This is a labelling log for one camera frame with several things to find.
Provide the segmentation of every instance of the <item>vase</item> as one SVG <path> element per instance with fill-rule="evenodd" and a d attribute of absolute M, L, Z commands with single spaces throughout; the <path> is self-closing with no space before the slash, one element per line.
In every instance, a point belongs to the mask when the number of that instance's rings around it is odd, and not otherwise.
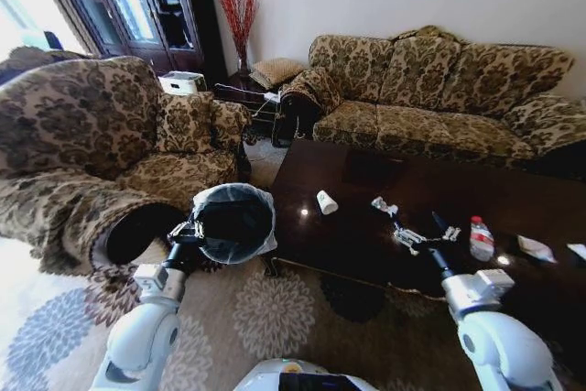
<path fill-rule="evenodd" d="M 240 75 L 240 78 L 248 78 L 250 75 L 246 53 L 238 54 L 238 75 Z"/>

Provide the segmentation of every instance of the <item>floral rug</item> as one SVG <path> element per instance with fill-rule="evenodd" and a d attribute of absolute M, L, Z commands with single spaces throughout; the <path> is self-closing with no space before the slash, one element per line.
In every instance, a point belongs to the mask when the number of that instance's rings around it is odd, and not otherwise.
<path fill-rule="evenodd" d="M 47 275 L 27 252 L 0 239 L 0 389 L 89 389 L 113 323 L 136 304 L 133 266 Z M 163 258 L 151 247 L 141 260 Z M 304 359 L 386 391 L 480 389 L 444 303 L 348 283 L 294 267 L 267 278 L 259 260 L 195 272 L 160 389 L 229 391 L 274 357 Z"/>

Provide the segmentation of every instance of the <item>white box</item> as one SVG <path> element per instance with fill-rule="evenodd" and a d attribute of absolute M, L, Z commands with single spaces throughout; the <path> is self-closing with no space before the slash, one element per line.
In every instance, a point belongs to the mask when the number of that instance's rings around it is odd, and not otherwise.
<path fill-rule="evenodd" d="M 163 91 L 173 95 L 189 95 L 195 92 L 205 92 L 208 86 L 201 73 L 171 71 L 158 80 L 163 86 Z"/>

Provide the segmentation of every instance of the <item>red decorative branches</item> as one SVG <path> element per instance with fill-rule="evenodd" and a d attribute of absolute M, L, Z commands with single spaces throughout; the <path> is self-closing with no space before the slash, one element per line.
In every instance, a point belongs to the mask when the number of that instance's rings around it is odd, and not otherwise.
<path fill-rule="evenodd" d="M 250 36 L 250 28 L 255 21 L 258 2 L 256 0 L 220 0 L 220 3 L 232 31 L 236 52 L 241 59 L 246 60 L 246 43 Z"/>

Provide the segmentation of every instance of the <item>side table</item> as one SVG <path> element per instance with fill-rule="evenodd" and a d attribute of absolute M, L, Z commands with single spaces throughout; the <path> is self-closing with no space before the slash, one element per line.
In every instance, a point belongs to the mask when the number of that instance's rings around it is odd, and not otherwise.
<path fill-rule="evenodd" d="M 278 93 L 278 88 L 266 91 L 254 80 L 250 78 L 241 78 L 238 73 L 232 75 L 224 85 L 254 93 Z M 270 137 L 273 147 L 288 147 L 290 145 L 293 131 L 291 130 L 289 136 L 288 133 L 285 133 L 289 130 L 283 130 L 284 125 L 288 124 L 285 124 L 285 115 L 281 112 L 280 103 L 267 102 L 265 98 L 259 94 L 240 92 L 215 85 L 213 86 L 213 93 L 220 100 L 240 103 L 246 106 L 253 115 L 254 130 L 260 135 Z"/>

